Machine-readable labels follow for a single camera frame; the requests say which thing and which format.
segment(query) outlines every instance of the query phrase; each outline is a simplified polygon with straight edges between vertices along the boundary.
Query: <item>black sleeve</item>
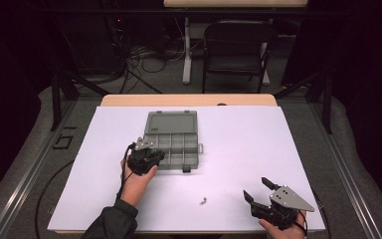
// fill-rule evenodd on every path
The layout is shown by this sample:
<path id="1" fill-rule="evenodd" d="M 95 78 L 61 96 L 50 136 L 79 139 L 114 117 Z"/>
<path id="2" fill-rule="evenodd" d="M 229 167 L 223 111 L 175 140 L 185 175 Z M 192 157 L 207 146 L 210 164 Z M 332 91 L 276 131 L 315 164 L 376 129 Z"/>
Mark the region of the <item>black sleeve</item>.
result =
<path id="1" fill-rule="evenodd" d="M 106 207 L 82 238 L 131 238 L 137 228 L 138 210 L 123 200 Z"/>

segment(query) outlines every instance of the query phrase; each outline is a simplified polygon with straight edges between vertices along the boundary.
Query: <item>hand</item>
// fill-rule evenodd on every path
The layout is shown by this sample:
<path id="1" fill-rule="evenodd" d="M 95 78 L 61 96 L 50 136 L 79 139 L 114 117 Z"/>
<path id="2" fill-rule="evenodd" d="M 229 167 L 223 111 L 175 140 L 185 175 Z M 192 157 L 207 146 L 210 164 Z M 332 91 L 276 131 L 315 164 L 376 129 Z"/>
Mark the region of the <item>hand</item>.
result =
<path id="1" fill-rule="evenodd" d="M 300 211 L 303 216 L 306 215 L 305 211 Z M 304 220 L 300 213 L 298 213 L 296 217 L 296 222 L 303 226 Z M 297 227 L 296 225 L 292 225 L 292 227 L 287 228 L 285 230 L 280 230 L 278 227 L 272 225 L 270 222 L 265 219 L 259 220 L 260 225 L 262 225 L 275 239 L 303 239 L 304 233 L 303 231 Z"/>
<path id="2" fill-rule="evenodd" d="M 131 204 L 132 206 L 136 206 L 144 195 L 145 189 L 147 188 L 148 182 L 150 182 L 151 178 L 156 174 L 157 166 L 154 165 L 151 169 L 141 176 L 132 173 L 131 169 L 128 167 L 128 163 L 125 166 L 125 173 L 123 174 L 124 179 L 126 179 L 125 184 L 123 185 L 122 195 L 120 195 L 120 199 Z"/>

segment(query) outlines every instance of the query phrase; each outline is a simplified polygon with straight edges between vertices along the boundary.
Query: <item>gray plastic organizer box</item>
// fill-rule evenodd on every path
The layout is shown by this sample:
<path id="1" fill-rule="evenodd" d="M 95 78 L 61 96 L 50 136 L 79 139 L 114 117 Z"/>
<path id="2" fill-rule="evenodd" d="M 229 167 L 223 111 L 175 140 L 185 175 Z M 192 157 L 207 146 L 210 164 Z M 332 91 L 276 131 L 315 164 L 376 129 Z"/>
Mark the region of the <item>gray plastic organizer box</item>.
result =
<path id="1" fill-rule="evenodd" d="M 197 112 L 150 112 L 144 140 L 154 143 L 153 150 L 165 152 L 159 169 L 190 172 L 198 168 L 201 145 L 198 143 Z"/>

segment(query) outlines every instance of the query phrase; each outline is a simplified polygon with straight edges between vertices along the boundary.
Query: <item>jacket cuff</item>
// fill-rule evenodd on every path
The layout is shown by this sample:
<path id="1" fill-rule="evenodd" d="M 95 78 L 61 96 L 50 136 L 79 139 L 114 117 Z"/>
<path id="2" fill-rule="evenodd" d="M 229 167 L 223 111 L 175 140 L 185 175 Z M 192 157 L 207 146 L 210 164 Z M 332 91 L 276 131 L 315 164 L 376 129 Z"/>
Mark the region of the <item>jacket cuff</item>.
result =
<path id="1" fill-rule="evenodd" d="M 125 202 L 124 200 L 122 199 L 116 199 L 116 201 L 114 202 L 114 205 L 113 207 L 129 214 L 130 216 L 132 216 L 133 218 L 135 218 L 138 214 L 138 209 L 136 209 L 134 206 L 132 206 L 131 204 Z"/>

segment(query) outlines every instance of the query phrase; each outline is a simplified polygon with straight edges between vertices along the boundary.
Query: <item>white paper sheet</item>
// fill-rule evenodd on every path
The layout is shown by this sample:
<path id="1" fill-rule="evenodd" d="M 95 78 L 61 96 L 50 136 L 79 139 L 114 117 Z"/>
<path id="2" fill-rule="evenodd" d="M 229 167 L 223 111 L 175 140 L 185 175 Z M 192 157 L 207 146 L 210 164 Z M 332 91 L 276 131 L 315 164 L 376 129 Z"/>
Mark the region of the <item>white paper sheet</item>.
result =
<path id="1" fill-rule="evenodd" d="M 204 145 L 199 168 L 158 170 L 138 205 L 138 232 L 263 231 L 243 195 L 246 190 L 271 205 L 273 192 L 262 177 L 302 196 L 315 208 L 307 214 L 308 229 L 324 229 L 282 109 L 242 106 L 97 108 L 48 229 L 87 230 L 113 205 L 119 163 L 126 147 L 143 136 L 148 113 L 185 110 L 197 111 Z"/>

